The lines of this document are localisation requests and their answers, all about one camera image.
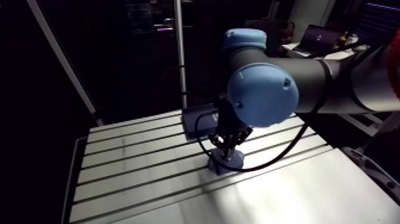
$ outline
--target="cylindrical object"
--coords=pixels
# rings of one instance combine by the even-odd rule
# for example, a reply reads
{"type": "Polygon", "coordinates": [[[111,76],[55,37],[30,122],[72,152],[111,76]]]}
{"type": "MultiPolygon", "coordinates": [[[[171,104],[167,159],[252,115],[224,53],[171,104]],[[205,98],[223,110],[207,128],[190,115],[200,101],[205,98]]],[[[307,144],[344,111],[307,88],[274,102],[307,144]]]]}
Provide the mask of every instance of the cylindrical object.
{"type": "MultiPolygon", "coordinates": [[[[359,114],[400,110],[400,101],[385,74],[385,56],[385,52],[378,59],[371,55],[354,69],[351,79],[334,82],[328,100],[318,112],[359,114]]],[[[334,60],[268,58],[259,49],[242,48],[231,55],[229,67],[234,73],[252,63],[274,64],[292,76],[299,91],[299,102],[294,111],[297,113],[309,113],[330,85],[329,81],[335,80],[345,66],[334,60]]]]}

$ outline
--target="aluminum slotted table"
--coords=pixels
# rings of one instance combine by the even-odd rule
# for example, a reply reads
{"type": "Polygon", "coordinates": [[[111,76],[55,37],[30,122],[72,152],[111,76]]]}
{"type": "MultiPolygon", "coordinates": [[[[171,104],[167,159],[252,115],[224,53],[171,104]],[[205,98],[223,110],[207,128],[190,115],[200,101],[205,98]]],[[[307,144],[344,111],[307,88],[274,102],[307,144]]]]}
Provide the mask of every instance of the aluminum slotted table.
{"type": "MultiPolygon", "coordinates": [[[[254,129],[245,167],[278,155],[303,121],[254,129]]],[[[207,140],[204,145],[212,149],[207,140]]],[[[400,223],[400,207],[311,128],[282,160],[216,176],[181,111],[90,130],[71,223],[400,223]]]]}

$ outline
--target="vertical metal bar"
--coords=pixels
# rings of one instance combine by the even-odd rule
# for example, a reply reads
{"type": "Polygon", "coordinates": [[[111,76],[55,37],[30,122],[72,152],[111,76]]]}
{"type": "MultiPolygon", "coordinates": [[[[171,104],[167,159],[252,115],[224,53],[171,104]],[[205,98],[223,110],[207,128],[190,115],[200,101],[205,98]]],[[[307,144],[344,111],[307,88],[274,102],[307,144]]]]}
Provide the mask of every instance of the vertical metal bar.
{"type": "MultiPolygon", "coordinates": [[[[60,45],[57,42],[56,37],[54,36],[49,24],[46,21],[45,16],[43,15],[42,10],[40,9],[38,3],[36,0],[27,0],[27,3],[32,10],[33,15],[36,18],[37,23],[39,23],[40,28],[42,29],[43,33],[45,34],[47,41],[49,42],[51,48],[54,51],[54,54],[57,56],[58,61],[61,63],[62,67],[64,68],[64,71],[67,73],[68,77],[70,78],[72,84],[74,85],[76,91],[78,92],[79,96],[83,100],[84,104],[86,105],[86,108],[89,110],[91,115],[93,115],[96,112],[96,108],[92,101],[89,98],[89,95],[86,93],[85,89],[83,89],[82,84],[80,83],[79,79],[77,78],[74,70],[72,69],[71,64],[65,57],[64,52],[62,51],[60,45]]],[[[103,121],[101,119],[96,119],[96,123],[98,126],[102,126],[103,121]]]]}
{"type": "MultiPolygon", "coordinates": [[[[181,0],[174,0],[174,7],[175,7],[175,29],[176,29],[176,40],[178,43],[178,60],[179,66],[182,66],[179,69],[180,73],[180,90],[182,92],[186,92],[186,73],[185,67],[185,53],[183,48],[183,31],[182,31],[182,2],[181,0]]],[[[182,95],[182,107],[188,107],[188,101],[186,95],[182,95]]]]}

